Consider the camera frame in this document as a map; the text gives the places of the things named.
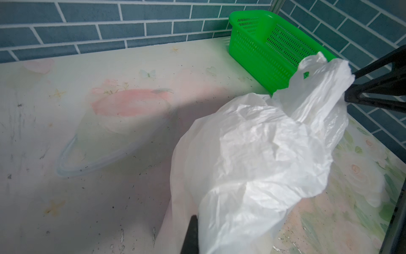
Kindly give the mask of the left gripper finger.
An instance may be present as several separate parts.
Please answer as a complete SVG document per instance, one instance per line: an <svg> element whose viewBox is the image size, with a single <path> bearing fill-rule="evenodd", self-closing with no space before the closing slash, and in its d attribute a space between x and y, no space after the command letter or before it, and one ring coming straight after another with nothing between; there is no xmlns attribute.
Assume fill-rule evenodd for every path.
<svg viewBox="0 0 406 254"><path fill-rule="evenodd" d="M199 254L198 243L198 217L193 215L190 218L181 254Z"/></svg>

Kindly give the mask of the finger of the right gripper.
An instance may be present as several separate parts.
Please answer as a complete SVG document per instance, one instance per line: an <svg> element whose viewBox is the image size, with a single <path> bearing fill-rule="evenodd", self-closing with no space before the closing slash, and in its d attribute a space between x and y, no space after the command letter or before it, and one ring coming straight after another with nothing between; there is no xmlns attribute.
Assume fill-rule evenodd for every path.
<svg viewBox="0 0 406 254"><path fill-rule="evenodd" d="M361 85L351 85L345 92L344 99L348 103L405 113L406 103L395 98L405 96L405 94L406 74L395 72Z"/></svg>
<svg viewBox="0 0 406 254"><path fill-rule="evenodd" d="M406 46L403 45L391 53L383 56L375 62L367 65L366 67L354 72L355 78L358 79L371 72L374 72L381 67L391 64L391 75L405 75L406 74Z"/></svg>

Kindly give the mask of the white plastic bag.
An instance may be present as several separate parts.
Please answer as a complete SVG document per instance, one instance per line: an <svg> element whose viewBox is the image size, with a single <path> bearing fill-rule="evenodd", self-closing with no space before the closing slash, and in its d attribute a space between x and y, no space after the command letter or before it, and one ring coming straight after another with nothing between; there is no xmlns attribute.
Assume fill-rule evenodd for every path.
<svg viewBox="0 0 406 254"><path fill-rule="evenodd" d="M328 183L348 125L347 60L303 59L289 86L249 93L197 119L172 156L175 253L197 217L202 254L268 254L289 213Z"/></svg>

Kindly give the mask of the green plastic basket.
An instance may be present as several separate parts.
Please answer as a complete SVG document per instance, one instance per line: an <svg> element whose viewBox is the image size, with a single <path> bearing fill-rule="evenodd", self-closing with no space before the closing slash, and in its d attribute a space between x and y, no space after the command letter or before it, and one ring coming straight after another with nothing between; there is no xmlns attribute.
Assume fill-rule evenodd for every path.
<svg viewBox="0 0 406 254"><path fill-rule="evenodd" d="M318 52L328 61L335 58L310 36L269 11L236 11L230 14L229 22L230 55L270 94L289 86L304 58Z"/></svg>

